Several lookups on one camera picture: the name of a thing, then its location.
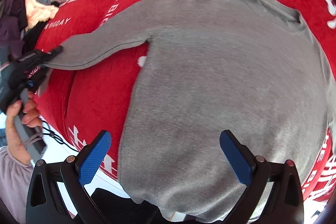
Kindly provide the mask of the lilac sleeve left forearm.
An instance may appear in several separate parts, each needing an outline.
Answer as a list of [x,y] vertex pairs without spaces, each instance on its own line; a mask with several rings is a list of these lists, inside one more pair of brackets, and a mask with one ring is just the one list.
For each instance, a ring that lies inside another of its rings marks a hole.
[[33,166],[23,164],[1,147],[1,200],[18,223],[26,223],[26,202]]

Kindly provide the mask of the person's left hand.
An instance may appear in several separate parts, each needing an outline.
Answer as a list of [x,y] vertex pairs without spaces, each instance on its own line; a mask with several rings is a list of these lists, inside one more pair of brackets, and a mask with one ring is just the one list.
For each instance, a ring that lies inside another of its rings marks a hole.
[[[31,161],[30,154],[22,143],[14,124],[14,118],[20,112],[21,107],[22,101],[19,100],[7,108],[5,121],[7,149],[17,161],[24,165],[29,165]],[[37,110],[33,92],[29,92],[29,100],[25,103],[22,112],[24,113],[22,124],[29,128],[42,127],[40,112]]]

